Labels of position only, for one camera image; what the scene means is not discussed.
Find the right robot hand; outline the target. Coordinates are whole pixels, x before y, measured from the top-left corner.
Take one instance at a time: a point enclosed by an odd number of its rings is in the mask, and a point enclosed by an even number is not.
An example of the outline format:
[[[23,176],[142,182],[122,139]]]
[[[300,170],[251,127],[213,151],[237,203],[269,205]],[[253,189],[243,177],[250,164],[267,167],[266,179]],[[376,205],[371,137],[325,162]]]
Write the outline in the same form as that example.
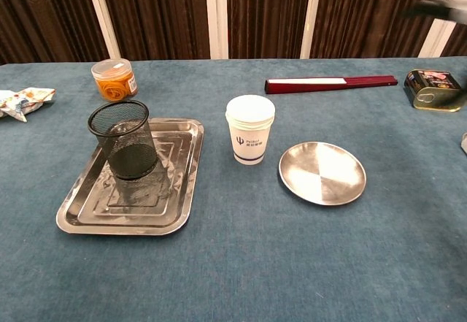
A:
[[[428,17],[466,24],[466,0],[419,0],[401,13],[404,17]]]

